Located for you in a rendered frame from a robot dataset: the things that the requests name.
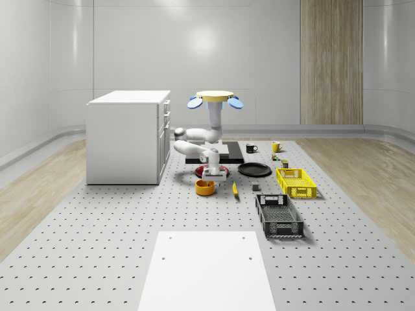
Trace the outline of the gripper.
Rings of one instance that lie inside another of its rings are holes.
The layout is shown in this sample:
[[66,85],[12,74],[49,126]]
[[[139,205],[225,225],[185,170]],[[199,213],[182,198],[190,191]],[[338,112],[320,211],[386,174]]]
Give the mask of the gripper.
[[202,173],[202,181],[214,181],[214,182],[222,182],[226,181],[226,172],[225,171],[218,171],[216,174],[210,173],[208,171],[203,171]]

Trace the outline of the yellow bowl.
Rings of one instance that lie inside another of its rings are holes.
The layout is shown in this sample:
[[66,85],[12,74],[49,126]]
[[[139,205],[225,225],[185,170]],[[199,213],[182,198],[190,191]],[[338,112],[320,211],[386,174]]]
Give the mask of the yellow bowl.
[[195,190],[200,196],[210,196],[215,192],[215,184],[213,181],[203,181],[199,179],[195,182]]

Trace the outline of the red plate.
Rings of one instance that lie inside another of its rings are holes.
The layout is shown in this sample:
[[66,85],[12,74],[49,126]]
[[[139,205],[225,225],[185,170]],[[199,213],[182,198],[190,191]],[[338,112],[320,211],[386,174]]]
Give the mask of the red plate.
[[[204,171],[204,168],[205,167],[207,167],[208,165],[202,165],[202,166],[199,166],[198,168],[196,168],[195,169],[195,174],[199,177],[199,178],[201,178],[202,177],[202,173],[203,173],[203,171]],[[226,168],[226,167],[224,167],[224,166],[220,166],[219,167],[220,168],[220,170],[225,170],[226,171],[226,177],[228,177],[229,175],[230,175],[230,172],[229,172],[229,170],[228,170],[228,168]]]

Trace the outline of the black stove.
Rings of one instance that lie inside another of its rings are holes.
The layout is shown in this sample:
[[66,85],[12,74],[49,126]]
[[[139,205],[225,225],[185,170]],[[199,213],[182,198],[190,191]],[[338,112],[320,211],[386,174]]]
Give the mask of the black stove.
[[[228,147],[229,155],[220,155],[220,164],[242,164],[244,163],[243,154],[241,152],[239,143],[237,141],[223,141],[223,145]],[[198,155],[187,155],[185,158],[186,164],[199,164],[202,162],[199,160]]]

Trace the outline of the black plate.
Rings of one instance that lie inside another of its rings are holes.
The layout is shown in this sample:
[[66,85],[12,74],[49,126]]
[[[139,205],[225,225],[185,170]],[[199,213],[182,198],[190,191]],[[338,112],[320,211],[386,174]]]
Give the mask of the black plate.
[[250,177],[266,177],[271,175],[272,170],[268,165],[262,164],[262,163],[243,163],[238,166],[238,171],[245,175]]

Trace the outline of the dark grey basket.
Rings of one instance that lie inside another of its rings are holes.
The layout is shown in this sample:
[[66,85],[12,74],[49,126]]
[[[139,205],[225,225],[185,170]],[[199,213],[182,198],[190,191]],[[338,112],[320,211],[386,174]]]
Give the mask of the dark grey basket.
[[303,220],[288,195],[258,194],[255,205],[266,236],[303,235]]

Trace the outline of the drone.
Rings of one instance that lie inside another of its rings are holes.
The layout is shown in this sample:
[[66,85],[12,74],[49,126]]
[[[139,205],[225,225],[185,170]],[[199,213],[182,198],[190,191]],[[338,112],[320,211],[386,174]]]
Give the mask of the drone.
[[227,102],[235,109],[243,108],[243,103],[230,91],[199,91],[190,98],[187,107],[195,109],[201,106],[203,102]]

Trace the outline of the yellow basket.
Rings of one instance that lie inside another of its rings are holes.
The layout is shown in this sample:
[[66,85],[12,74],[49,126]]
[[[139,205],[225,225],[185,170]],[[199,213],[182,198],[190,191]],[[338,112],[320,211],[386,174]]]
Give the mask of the yellow basket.
[[278,168],[276,179],[291,198],[316,198],[317,187],[302,168]]

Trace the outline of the white board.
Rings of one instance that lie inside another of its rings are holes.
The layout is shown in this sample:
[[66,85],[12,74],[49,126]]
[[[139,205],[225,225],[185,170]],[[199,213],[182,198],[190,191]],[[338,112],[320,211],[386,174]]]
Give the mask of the white board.
[[159,232],[138,311],[276,311],[256,233]]

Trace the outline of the white cabinet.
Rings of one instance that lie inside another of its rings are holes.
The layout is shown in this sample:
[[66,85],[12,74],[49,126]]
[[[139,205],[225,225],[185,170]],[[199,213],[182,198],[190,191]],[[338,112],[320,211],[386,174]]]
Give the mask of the white cabinet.
[[160,182],[169,158],[170,92],[113,91],[86,106],[86,182]]

